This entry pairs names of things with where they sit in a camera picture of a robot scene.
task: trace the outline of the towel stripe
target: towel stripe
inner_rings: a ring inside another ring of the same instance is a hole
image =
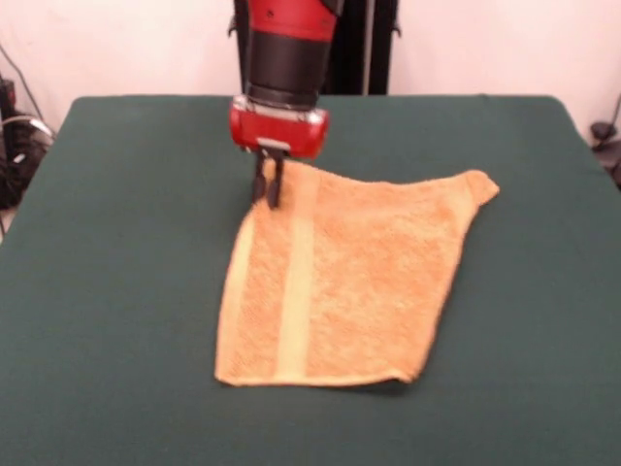
[[[314,208],[319,189],[316,171],[294,190],[292,244],[282,299],[276,380],[296,380],[306,373],[314,249]]]

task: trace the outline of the red robot arm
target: red robot arm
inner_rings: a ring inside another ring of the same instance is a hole
[[[231,103],[229,122],[233,141],[257,153],[254,200],[265,193],[266,156],[277,161],[275,192],[268,192],[275,206],[282,159],[315,158],[321,151],[329,115],[315,106],[343,2],[248,0],[247,82]]]

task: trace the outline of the towel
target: towel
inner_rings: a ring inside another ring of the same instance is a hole
[[[239,230],[215,377],[234,386],[414,381],[468,229],[498,192],[477,170],[363,183],[287,161],[279,208],[256,203]]]

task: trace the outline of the green tablecloth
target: green tablecloth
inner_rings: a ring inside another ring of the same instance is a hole
[[[213,379],[253,158],[226,98],[81,99],[0,248],[2,465],[618,465],[621,197],[548,98],[325,98],[321,168],[484,170],[422,380]]]

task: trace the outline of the white wall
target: white wall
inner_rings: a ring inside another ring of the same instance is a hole
[[[0,2],[0,41],[56,127],[81,95],[239,91],[231,0]],[[583,135],[609,118],[621,91],[619,0],[401,3],[392,93],[552,94]],[[1,58],[0,70],[14,76]]]

